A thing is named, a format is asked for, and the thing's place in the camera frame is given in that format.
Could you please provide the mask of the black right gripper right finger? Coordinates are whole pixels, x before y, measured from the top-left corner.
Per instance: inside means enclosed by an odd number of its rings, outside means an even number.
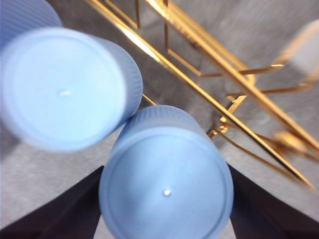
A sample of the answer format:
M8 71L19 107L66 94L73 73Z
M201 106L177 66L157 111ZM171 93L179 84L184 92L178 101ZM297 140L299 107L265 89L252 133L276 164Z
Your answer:
M317 239L318 221L274 197L232 166L234 202L230 216L238 239Z

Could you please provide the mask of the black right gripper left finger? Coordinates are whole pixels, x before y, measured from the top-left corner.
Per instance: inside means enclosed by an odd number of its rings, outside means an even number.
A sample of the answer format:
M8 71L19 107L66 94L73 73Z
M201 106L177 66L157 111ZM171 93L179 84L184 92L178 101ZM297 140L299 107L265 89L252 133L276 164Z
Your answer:
M2 239L92 239L101 215L97 168L57 198L0 231Z

